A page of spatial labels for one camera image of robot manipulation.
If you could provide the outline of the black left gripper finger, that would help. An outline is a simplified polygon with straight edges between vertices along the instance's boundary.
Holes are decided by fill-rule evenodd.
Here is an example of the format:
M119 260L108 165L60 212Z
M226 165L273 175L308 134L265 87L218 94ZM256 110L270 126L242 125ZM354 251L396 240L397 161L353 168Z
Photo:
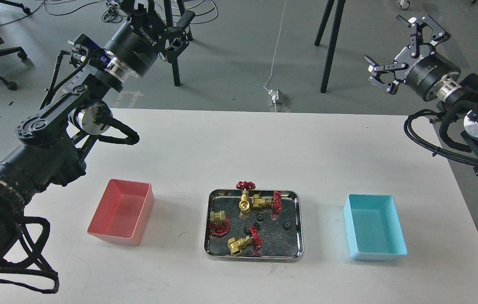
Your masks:
M166 24L156 13L154 1L136 4L134 0L121 0L120 8L127 14L128 27L135 33L161 34L167 31Z
M161 35L163 42L163 50L161 58L168 63L177 62L178 57L189 45L187 39L186 27L194 19L195 13L191 10L186 10L177 22L175 27L168 27L167 31Z

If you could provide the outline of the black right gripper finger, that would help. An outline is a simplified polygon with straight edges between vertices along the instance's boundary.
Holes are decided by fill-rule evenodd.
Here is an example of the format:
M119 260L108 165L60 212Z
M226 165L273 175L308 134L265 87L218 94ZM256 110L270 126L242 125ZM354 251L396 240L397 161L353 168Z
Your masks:
M376 86L377 88L381 89L386 94L394 95L397 93L398 86L403 82L403 80L399 80L396 77L396 71L402 71L408 68L407 63L401 62L394 62L392 64L385 64L385 65L378 65L372 58L365 55L364 60L369 63L370 77L368 81ZM383 82L381 79L382 75L385 74L393 74L394 80L389 82Z
M450 33L428 14L419 19L416 17L405 19L403 16L397 15L397 20L410 29L407 49L411 57L419 57L420 54L425 54L420 51L420 46L427 46L430 52L433 52L436 45L451 38Z

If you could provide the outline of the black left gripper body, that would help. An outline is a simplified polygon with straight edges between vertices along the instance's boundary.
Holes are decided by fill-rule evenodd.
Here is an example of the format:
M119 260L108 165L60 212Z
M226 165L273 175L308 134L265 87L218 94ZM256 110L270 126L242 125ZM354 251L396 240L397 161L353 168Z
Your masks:
M144 76L166 46L165 29L166 25L159 16L132 16L121 25L104 48L136 74Z

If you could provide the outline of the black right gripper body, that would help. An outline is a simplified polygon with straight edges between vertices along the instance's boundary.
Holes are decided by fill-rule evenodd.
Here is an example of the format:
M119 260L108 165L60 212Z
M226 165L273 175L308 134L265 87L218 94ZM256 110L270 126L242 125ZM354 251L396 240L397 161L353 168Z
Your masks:
M461 69L437 53L429 44L419 46L418 58L411 56L408 47L399 53L399 63L407 69L399 71L399 81L409 86L425 102L436 99L434 87L442 77L449 75L453 80L460 77Z

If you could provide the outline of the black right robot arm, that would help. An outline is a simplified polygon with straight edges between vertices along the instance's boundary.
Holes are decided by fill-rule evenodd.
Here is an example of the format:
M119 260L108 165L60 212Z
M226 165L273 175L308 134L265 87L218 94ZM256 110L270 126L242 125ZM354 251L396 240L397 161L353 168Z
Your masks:
M389 64L369 63L369 81L386 94L396 94L399 85L407 85L422 100L439 100L438 111L423 109L409 115L403 125L414 143L451 161L473 167L478 177L478 75L471 73L459 81L461 70L443 57L436 46L449 40L450 34L429 15L397 19L408 27L409 43ZM412 128L419 117L439 123L439 137L447 149L429 143Z

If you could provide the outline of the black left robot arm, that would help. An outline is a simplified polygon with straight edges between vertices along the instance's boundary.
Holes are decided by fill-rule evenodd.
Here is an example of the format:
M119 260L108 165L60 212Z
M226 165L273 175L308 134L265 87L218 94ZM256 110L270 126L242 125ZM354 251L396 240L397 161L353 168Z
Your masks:
M183 5L180 19L174 22L169 3L165 20L152 0L147 5L134 0L116 3L127 16L125 23L105 47L81 34L71 50L61 52L40 110L16 127L21 146L0 162L0 274L53 281L50 289L16 283L36 292L57 293L58 273L42 255L50 224L41 217L25 216L25 206L48 185L66 186L85 175L85 158L95 142L136 144L138 133L112 116L104 96L111 89L120 92L128 76L144 76L159 57L176 65L191 41L187 27L196 14ZM57 82L65 54L76 69ZM10 282L0 279L3 284Z

